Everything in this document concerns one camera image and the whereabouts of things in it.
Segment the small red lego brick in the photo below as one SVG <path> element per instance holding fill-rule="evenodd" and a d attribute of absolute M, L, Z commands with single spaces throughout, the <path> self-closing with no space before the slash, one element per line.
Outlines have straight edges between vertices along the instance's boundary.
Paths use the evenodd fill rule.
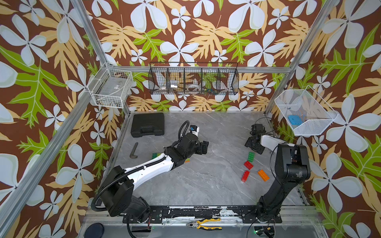
<path fill-rule="evenodd" d="M 249 161 L 246 161 L 245 163 L 244 163 L 244 166 L 248 169 L 248 170 L 251 170 L 254 166 L 253 166 L 253 164 L 251 163 L 251 162 L 249 162 Z"/>

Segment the long red lego brick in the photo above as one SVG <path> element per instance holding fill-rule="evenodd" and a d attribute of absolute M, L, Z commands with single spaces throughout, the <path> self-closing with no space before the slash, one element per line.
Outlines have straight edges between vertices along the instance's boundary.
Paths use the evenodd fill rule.
<path fill-rule="evenodd" d="M 242 181 L 242 182 L 246 182 L 247 179 L 248 179 L 248 177 L 249 177 L 249 175 L 250 175 L 250 171 L 245 171 L 245 172 L 243 173 L 243 176 L 242 176 L 242 178 L 241 178 L 241 181 Z"/>

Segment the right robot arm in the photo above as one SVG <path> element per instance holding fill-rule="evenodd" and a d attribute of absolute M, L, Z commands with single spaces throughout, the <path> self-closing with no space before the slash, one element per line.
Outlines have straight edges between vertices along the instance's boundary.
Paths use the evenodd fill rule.
<path fill-rule="evenodd" d="M 311 176 L 307 148 L 292 144 L 266 133 L 262 124 L 254 124 L 245 146 L 262 154 L 267 148 L 276 153 L 275 181 L 256 205 L 255 216 L 261 223 L 274 219 L 280 213 L 283 201 L 290 191 Z"/>

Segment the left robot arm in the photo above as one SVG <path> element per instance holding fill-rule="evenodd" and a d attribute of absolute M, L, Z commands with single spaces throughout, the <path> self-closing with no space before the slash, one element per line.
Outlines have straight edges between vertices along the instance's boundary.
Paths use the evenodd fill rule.
<path fill-rule="evenodd" d="M 101 184 L 91 202 L 95 212 L 107 211 L 115 217 L 130 213 L 138 217 L 149 209 L 146 201 L 133 195 L 136 188 L 152 178 L 183 165 L 192 155 L 204 155 L 208 141 L 199 141 L 200 128 L 185 121 L 178 132 L 178 140 L 164 147 L 164 152 L 141 165 L 123 169 L 114 167 Z"/>

